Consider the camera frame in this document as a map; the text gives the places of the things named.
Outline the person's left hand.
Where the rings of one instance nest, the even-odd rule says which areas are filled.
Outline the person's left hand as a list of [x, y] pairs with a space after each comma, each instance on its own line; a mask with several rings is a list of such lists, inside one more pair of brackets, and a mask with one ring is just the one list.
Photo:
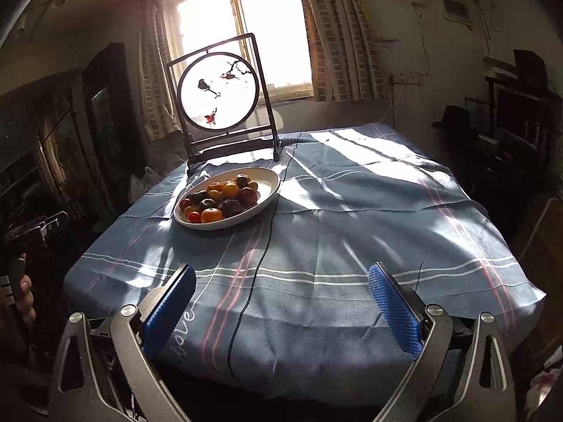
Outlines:
[[33, 294], [31, 292], [31, 278], [23, 275], [19, 282], [20, 293], [17, 299], [17, 309], [22, 316], [24, 323], [31, 327], [35, 322], [36, 313], [33, 306]]

